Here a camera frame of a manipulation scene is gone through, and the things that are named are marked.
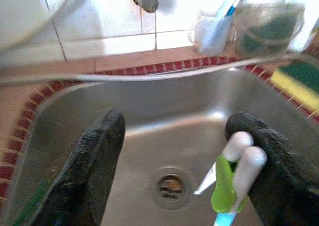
red tile border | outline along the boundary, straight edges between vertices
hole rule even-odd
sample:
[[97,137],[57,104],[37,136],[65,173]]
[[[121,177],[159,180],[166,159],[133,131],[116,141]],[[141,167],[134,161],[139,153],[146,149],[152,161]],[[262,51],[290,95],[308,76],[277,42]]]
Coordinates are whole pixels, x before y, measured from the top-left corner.
[[261,67],[257,67],[257,68],[255,68],[254,73],[255,73],[256,75],[259,75],[259,74],[261,74],[264,70],[265,70],[265,69],[263,69],[263,68],[261,68]]
[[64,89],[64,88],[73,87],[73,86],[81,84],[81,83],[83,83],[83,82],[82,81],[64,81],[64,82],[62,82],[62,85],[63,85],[63,89]]
[[171,71],[174,70],[173,63],[166,63],[166,71]]
[[191,61],[190,60],[184,60],[184,67],[185,68],[191,68]]
[[126,75],[134,75],[134,68],[127,68],[125,72]]
[[144,69],[144,66],[136,67],[136,73],[137,73],[137,75],[146,74],[146,71],[145,71],[145,69]]
[[299,108],[301,106],[301,103],[298,102],[296,99],[292,99],[290,101],[293,105],[295,105],[296,108]]
[[253,68],[255,67],[255,65],[247,65],[245,67],[246,70],[253,70]]
[[44,98],[44,96],[40,95],[39,93],[36,93],[31,97],[31,100],[33,100],[35,103],[37,103],[39,105],[45,100],[45,98]]
[[24,129],[28,129],[30,121],[27,120],[25,117],[21,117],[16,124],[20,127],[23,127]]
[[194,59],[194,67],[200,67],[200,66],[203,66],[200,62],[199,59]]
[[157,73],[164,72],[164,65],[162,63],[160,64],[155,64],[155,69]]
[[211,65],[216,65],[218,62],[217,62],[217,58],[216,57],[210,57],[210,64]]
[[219,63],[218,64],[224,64],[224,63],[229,63],[229,58],[221,56],[219,57]]
[[14,171],[14,167],[0,166],[0,178],[11,180],[13,171]]
[[311,112],[307,108],[302,107],[300,109],[300,111],[302,111],[304,114],[306,114],[306,116],[310,116],[311,115]]
[[179,62],[174,62],[174,63],[175,63],[175,69],[176,69],[176,70],[179,70],[179,69],[182,69],[182,68],[183,68],[183,65],[182,65],[181,61],[179,61]]
[[52,87],[52,89],[56,92],[60,91],[63,89],[63,85],[61,82],[59,81],[54,81],[52,83],[50,83],[50,86]]
[[24,110],[22,112],[22,116],[28,118],[29,120],[33,120],[34,118],[34,112],[30,111],[30,110]]
[[115,70],[115,74],[116,74],[116,75],[125,75],[124,69],[116,69],[116,70]]
[[10,150],[15,150],[15,151],[21,152],[22,146],[23,146],[23,143],[21,141],[11,140],[9,142],[8,148]]
[[16,153],[6,153],[4,155],[3,161],[5,163],[9,163],[11,165],[15,165],[17,158],[18,158],[18,154],[16,154]]
[[2,182],[0,183],[0,197],[4,198],[6,191],[9,188],[9,183],[8,182]]
[[32,102],[27,102],[27,103],[25,104],[25,108],[30,109],[30,110],[32,110],[33,112],[36,111],[37,107],[38,107],[37,104],[32,103]]
[[209,65],[208,57],[207,58],[203,58],[202,62],[203,62],[203,66],[208,66]]
[[260,75],[259,77],[262,78],[263,80],[267,80],[272,76],[271,73],[269,72],[264,72],[262,75]]
[[145,66],[145,69],[146,69],[146,74],[155,72],[155,68],[153,65]]
[[12,136],[15,136],[21,140],[25,140],[27,131],[21,129],[14,129],[12,132]]
[[314,119],[316,122],[319,122],[319,114],[318,114],[318,115],[315,115],[315,116],[313,117],[313,119]]
[[44,95],[45,98],[49,98],[54,93],[49,87],[43,88],[40,92],[42,93],[42,95]]

drain strainer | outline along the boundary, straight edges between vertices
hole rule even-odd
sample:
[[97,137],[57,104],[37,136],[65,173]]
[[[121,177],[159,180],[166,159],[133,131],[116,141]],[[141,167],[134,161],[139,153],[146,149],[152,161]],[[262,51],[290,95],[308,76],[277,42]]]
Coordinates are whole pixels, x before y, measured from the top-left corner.
[[181,169],[167,167],[158,170],[152,182],[151,190],[156,203],[166,209],[176,210],[189,201],[195,181]]
[[177,176],[167,175],[160,181],[159,191],[164,198],[177,200],[182,196],[183,183]]

tiled backsplash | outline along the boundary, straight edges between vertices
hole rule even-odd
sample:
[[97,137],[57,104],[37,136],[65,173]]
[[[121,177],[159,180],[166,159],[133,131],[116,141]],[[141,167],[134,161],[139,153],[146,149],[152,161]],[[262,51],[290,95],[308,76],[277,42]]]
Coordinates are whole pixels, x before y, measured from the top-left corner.
[[[46,1],[57,8],[59,0]],[[198,11],[222,1],[159,0],[156,13],[147,13],[133,0],[71,0],[36,36],[0,53],[0,66],[190,46],[187,30]]]

stainless steel sink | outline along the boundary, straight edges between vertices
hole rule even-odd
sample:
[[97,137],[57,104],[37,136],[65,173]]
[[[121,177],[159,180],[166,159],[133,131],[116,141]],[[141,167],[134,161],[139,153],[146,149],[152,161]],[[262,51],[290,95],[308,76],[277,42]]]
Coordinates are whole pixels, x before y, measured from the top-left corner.
[[[38,110],[4,221],[12,221],[53,160],[68,155],[97,112],[111,107],[125,115],[127,133],[103,226],[212,225],[213,187],[201,196],[192,192],[226,143],[227,118],[238,111],[263,118],[319,165],[318,127],[245,70],[82,84],[57,93]],[[249,203],[234,225],[262,224]]]

grout line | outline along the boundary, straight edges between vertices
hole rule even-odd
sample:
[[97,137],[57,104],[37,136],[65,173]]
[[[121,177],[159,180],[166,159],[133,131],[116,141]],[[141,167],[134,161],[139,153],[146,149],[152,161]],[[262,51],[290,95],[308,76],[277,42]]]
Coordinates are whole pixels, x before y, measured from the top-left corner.
[[[44,1],[45,1],[45,4],[46,4],[46,7],[47,7],[48,10],[50,11],[50,7],[49,7],[48,1],[47,1],[47,0],[44,0]],[[56,29],[55,22],[54,22],[53,19],[52,19],[51,21],[52,21],[52,24],[53,24],[53,28],[54,28],[56,37],[58,38],[58,41],[59,41],[59,44],[60,44],[60,47],[61,47],[61,51],[62,51],[63,58],[64,58],[65,61],[68,61],[67,58],[66,58],[66,55],[65,55],[64,48],[63,48],[63,46],[62,46],[61,39],[60,39],[59,34],[58,34],[58,31],[57,31],[57,29]]]
[[294,99],[294,96],[292,96],[291,98],[288,99],[288,103],[291,102],[291,100]]
[[12,165],[10,163],[6,163],[6,162],[3,162],[3,161],[0,161],[0,167],[8,167],[8,168],[15,168],[15,165]]
[[46,99],[45,95],[43,95],[43,93],[42,93],[42,92],[40,92],[40,90],[38,90],[38,91],[37,91],[37,92],[35,92],[34,94],[39,94],[39,95],[43,96],[43,98],[44,98],[44,99]]
[[65,51],[64,51],[64,48],[63,48],[63,45],[62,45],[62,41],[61,41],[60,36],[59,36],[59,34],[58,34],[58,30],[57,30],[57,28],[56,28],[56,25],[55,25],[54,20],[52,20],[52,23],[53,23],[53,27],[54,27],[54,30],[55,30],[55,34],[56,34],[56,36],[57,36],[57,38],[58,38],[58,41],[59,41],[59,44],[60,44],[60,47],[61,47],[61,51],[62,51],[63,58],[64,58],[65,61],[68,62],[68,59],[67,59],[67,57],[66,57],[66,54],[65,54]]
[[160,31],[160,32],[158,32],[158,33],[172,33],[172,32],[182,32],[182,31],[188,31],[188,29]]
[[5,148],[3,149],[3,152],[5,153],[10,153],[10,154],[16,154],[16,155],[21,155],[21,152],[17,151],[17,150],[11,150],[9,148]]
[[260,78],[261,75],[263,75],[266,71],[267,71],[266,69],[265,69],[264,71],[262,71],[262,72],[258,75],[258,77]]
[[253,73],[256,69],[258,68],[258,64],[256,64],[253,69],[251,70],[251,72]]
[[49,84],[46,87],[49,88],[53,92],[53,94],[55,93],[55,90]]
[[26,129],[26,128],[22,127],[22,126],[19,126],[19,125],[15,125],[14,128],[18,129],[18,130],[28,131],[28,129]]
[[299,107],[297,107],[297,110],[299,111],[305,104],[302,103]]
[[155,50],[158,49],[158,28],[156,25],[156,11],[154,13],[154,25],[155,25]]
[[9,138],[10,138],[11,140],[15,140],[15,141],[18,141],[18,142],[21,142],[21,143],[25,143],[24,140],[20,139],[20,138],[17,137],[17,136],[11,135]]
[[318,112],[318,110],[313,112],[313,113],[311,113],[306,119],[312,118],[317,112]]
[[127,35],[114,35],[114,36],[101,36],[101,37],[93,37],[93,38],[81,38],[81,39],[73,39],[67,40],[68,43],[77,43],[77,42],[85,42],[85,41],[95,41],[95,40],[104,40],[104,39],[112,39],[112,38],[121,38],[121,37],[134,37],[134,36],[144,36],[144,35],[152,35],[155,33],[138,33],[138,34],[127,34]]
[[143,34],[142,7],[140,7],[141,31]]
[[25,116],[21,116],[23,117],[23,119],[27,120],[29,123],[33,123],[33,121],[31,121],[29,118],[25,117]]
[[2,183],[12,184],[12,181],[11,180],[7,180],[5,178],[0,178],[0,184],[2,184]]
[[31,103],[33,103],[33,104],[39,106],[39,104],[36,103],[36,102],[35,102],[34,100],[32,100],[31,98],[29,99],[29,102],[31,102]]

